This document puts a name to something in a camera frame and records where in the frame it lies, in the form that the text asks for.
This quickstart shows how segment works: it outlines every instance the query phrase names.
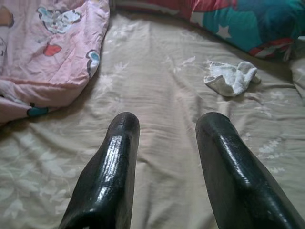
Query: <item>wrinkled sheet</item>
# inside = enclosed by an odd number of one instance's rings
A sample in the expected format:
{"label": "wrinkled sheet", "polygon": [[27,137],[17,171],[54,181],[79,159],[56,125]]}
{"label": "wrinkled sheet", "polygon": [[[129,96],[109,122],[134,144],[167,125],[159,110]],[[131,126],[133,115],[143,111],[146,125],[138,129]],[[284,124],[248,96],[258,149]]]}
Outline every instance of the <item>wrinkled sheet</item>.
{"label": "wrinkled sheet", "polygon": [[79,96],[108,22],[107,0],[0,0],[0,125]]}
{"label": "wrinkled sheet", "polygon": [[[195,138],[209,111],[228,116],[305,217],[305,110],[288,64],[252,58],[179,20],[117,14],[96,75],[67,108],[0,130],[2,229],[55,229],[78,176],[122,111],[141,124],[132,229],[215,226]],[[260,85],[234,99],[208,88],[209,61],[250,61]]]}
{"label": "wrinkled sheet", "polygon": [[292,79],[305,105],[305,36],[295,42],[294,56],[290,61]]}

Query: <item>white star print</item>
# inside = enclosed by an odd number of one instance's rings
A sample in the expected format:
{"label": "white star print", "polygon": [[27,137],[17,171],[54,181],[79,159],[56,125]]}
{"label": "white star print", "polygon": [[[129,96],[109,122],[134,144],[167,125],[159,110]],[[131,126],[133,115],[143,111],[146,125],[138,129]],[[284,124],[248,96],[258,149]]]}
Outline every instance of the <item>white star print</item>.
{"label": "white star print", "polygon": [[229,34],[229,26],[222,27],[221,25],[218,25],[218,27],[219,30],[216,35],[221,36],[224,39],[231,38],[231,35]]}

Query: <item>bed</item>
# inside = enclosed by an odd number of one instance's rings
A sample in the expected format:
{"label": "bed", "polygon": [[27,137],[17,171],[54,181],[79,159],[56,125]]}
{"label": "bed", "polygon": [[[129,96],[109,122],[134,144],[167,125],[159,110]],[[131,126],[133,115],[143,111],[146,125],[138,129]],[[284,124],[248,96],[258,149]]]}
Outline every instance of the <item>bed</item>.
{"label": "bed", "polygon": [[[222,97],[203,82],[209,61],[249,61],[262,82]],[[230,118],[305,218],[305,109],[291,65],[251,57],[178,19],[120,11],[97,73],[70,106],[0,129],[1,227],[57,228],[81,170],[123,111],[141,125],[132,229],[217,228],[195,137],[210,111]]]}

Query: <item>bed sheet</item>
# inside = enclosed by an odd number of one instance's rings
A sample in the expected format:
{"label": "bed sheet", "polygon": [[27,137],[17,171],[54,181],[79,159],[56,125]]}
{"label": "bed sheet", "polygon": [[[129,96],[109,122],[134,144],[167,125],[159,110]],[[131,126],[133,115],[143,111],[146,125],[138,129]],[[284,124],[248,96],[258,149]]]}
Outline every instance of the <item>bed sheet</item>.
{"label": "bed sheet", "polygon": [[[72,105],[0,129],[1,228],[57,228],[122,111],[141,124],[132,229],[217,228],[194,130],[210,111],[231,119],[305,217],[305,110],[287,64],[250,57],[183,21],[130,13],[111,17],[101,57]],[[262,82],[224,98],[203,82],[209,61],[250,61]]]}
{"label": "bed sheet", "polygon": [[290,61],[290,69],[295,88],[305,104],[305,36],[299,37],[294,46],[294,58]]}

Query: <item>cartoon print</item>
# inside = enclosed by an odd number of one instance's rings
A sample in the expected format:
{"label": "cartoon print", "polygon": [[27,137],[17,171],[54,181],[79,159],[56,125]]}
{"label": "cartoon print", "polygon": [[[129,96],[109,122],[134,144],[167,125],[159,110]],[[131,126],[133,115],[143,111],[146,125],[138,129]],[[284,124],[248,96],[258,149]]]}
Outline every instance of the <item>cartoon print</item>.
{"label": "cartoon print", "polygon": [[43,54],[45,54],[46,56],[54,56],[60,51],[61,47],[59,45],[47,43],[46,48],[43,50]]}
{"label": "cartoon print", "polygon": [[5,41],[0,37],[0,58],[4,56],[6,50]]}
{"label": "cartoon print", "polygon": [[89,77],[91,78],[94,73],[97,70],[97,67],[100,64],[100,55],[98,54],[97,51],[95,50],[90,50],[87,54],[86,57],[89,58],[87,62],[87,71],[89,74]]}
{"label": "cartoon print", "polygon": [[49,109],[47,107],[35,107],[34,103],[30,103],[30,106],[32,108],[27,110],[28,117],[38,117],[41,115],[45,115],[49,111]]}
{"label": "cartoon print", "polygon": [[196,5],[194,5],[194,0],[184,1],[186,2],[186,7],[188,5],[192,6],[190,9],[192,13],[191,15],[187,16],[187,18],[190,18],[192,23],[197,23],[200,26],[204,26],[203,19],[205,13],[221,10],[230,6],[235,7],[237,5],[237,0],[203,0],[198,1]]}
{"label": "cartoon print", "polygon": [[0,26],[12,27],[14,24],[13,14],[5,6],[0,8]]}
{"label": "cartoon print", "polygon": [[75,10],[61,13],[59,10],[47,10],[44,7],[39,7],[37,11],[43,25],[53,34],[66,33],[74,23],[81,21],[81,14]]}

